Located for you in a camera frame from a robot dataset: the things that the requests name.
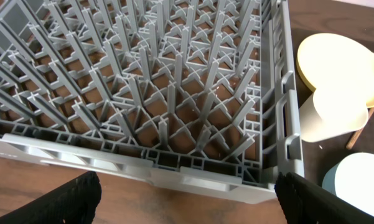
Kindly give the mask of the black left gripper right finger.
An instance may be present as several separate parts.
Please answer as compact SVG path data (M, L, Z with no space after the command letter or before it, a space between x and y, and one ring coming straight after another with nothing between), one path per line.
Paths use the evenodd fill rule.
M279 173L274 190L288 224L374 224L373 216L296 173Z

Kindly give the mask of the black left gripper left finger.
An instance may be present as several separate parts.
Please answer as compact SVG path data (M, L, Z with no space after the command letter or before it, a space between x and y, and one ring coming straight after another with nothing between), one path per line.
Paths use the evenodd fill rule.
M3 223L92 223L101 200L101 184L96 172L88 171L0 217Z

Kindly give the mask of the white cup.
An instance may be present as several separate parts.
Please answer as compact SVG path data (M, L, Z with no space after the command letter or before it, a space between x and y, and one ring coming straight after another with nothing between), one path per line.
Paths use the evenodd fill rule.
M301 139L319 142L362 129L366 102L353 90L318 88L299 108Z

